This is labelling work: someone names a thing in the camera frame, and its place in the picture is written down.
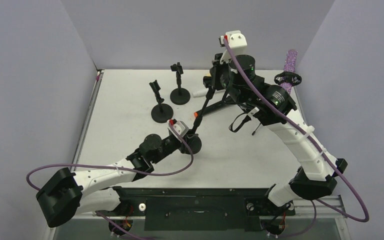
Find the white microphone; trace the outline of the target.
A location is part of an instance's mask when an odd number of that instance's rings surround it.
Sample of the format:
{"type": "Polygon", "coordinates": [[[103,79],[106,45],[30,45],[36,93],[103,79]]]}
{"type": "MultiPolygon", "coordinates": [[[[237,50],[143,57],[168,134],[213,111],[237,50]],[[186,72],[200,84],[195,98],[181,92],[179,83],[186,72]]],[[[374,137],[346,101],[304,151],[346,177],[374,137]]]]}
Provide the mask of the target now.
{"type": "Polygon", "coordinates": [[[207,93],[208,93],[208,89],[206,88],[206,89],[201,89],[201,90],[194,91],[192,93],[192,96],[194,98],[200,98],[200,97],[205,97],[207,95],[207,93]]]}

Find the black round-base stand white mic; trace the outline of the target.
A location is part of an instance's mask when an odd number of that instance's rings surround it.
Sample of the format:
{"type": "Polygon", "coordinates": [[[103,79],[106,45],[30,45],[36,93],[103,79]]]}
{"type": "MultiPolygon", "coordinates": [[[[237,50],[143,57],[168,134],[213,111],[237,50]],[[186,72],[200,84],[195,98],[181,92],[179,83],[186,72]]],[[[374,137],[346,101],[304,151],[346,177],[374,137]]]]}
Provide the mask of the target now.
{"type": "Polygon", "coordinates": [[[160,95],[161,87],[159,86],[157,80],[150,82],[149,85],[154,93],[157,102],[157,105],[155,105],[151,110],[151,118],[156,123],[166,123],[174,116],[173,108],[170,105],[164,103],[164,99],[160,95]]]}

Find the black tripod shock-mount stand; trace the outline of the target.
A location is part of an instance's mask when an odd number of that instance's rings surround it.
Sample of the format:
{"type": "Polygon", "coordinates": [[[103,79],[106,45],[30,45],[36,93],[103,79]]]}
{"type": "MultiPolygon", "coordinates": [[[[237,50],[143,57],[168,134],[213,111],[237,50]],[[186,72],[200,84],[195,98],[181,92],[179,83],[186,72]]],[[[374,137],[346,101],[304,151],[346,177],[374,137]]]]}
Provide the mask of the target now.
{"type": "MultiPolygon", "coordinates": [[[[291,88],[302,82],[302,77],[290,71],[283,71],[274,77],[275,84],[264,84],[258,90],[261,95],[283,115],[287,115],[291,110],[296,110],[296,102],[290,95],[291,88]]],[[[276,123],[285,124],[286,121],[274,113],[265,104],[259,105],[259,112],[256,118],[263,126],[276,123]]]]}

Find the purple glitter microphone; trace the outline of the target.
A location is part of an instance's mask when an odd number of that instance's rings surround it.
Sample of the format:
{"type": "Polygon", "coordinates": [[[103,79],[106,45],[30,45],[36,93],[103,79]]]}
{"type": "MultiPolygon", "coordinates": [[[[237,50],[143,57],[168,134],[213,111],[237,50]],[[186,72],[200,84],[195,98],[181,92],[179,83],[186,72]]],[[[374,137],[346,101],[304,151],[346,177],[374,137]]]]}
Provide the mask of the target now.
{"type": "Polygon", "coordinates": [[[283,68],[283,72],[285,74],[280,77],[280,86],[284,88],[289,94],[292,91],[292,87],[295,86],[299,80],[298,75],[295,74],[297,55],[298,52],[295,49],[290,49],[287,51],[283,68]]]}

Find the black microphone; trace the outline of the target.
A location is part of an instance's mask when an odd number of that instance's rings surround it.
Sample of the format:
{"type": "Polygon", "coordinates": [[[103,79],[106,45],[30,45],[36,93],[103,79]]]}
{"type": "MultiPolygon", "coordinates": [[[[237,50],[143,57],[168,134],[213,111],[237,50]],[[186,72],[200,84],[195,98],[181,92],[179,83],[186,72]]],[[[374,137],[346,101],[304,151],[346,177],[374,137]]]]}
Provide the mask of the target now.
{"type": "Polygon", "coordinates": [[[221,109],[226,108],[227,106],[230,105],[235,105],[236,103],[232,99],[227,99],[227,100],[220,100],[217,101],[213,104],[208,105],[205,109],[200,109],[196,112],[193,113],[193,116],[197,118],[198,116],[206,116],[209,115],[213,112],[219,111],[221,109]]]}

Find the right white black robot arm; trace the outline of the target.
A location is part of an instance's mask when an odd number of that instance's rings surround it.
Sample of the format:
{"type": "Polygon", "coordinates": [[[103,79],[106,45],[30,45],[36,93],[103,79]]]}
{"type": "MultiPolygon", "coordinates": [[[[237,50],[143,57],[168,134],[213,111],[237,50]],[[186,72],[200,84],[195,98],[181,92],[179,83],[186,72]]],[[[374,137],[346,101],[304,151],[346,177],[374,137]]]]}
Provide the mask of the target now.
{"type": "Polygon", "coordinates": [[[255,59],[246,54],[226,59],[217,53],[209,70],[210,86],[225,90],[227,103],[237,105],[245,113],[242,127],[251,118],[277,135],[294,155],[300,166],[296,175],[283,185],[274,184],[262,199],[263,209],[276,213],[296,198],[317,200],[333,193],[348,163],[336,158],[314,136],[314,128],[297,113],[297,104],[283,83],[299,84],[301,77],[284,71],[275,76],[274,84],[255,73],[255,59]]]}

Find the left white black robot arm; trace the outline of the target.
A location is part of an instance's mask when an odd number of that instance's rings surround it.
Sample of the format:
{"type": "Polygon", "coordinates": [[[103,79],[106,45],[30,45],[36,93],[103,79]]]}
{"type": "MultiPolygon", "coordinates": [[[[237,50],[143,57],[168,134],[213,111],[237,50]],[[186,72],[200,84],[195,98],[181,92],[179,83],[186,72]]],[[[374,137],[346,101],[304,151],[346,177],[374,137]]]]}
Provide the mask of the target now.
{"type": "Polygon", "coordinates": [[[113,211],[123,215],[129,201],[117,193],[117,185],[141,180],[147,176],[166,177],[179,174],[192,165],[166,173],[156,173],[154,165],[174,153],[190,155],[193,159],[202,148],[199,135],[180,129],[178,123],[168,127],[169,135],[148,135],[133,153],[109,165],[80,164],[81,170],[71,171],[71,164],[55,164],[59,169],[42,186],[35,198],[50,228],[59,227],[75,215],[113,211]]]}

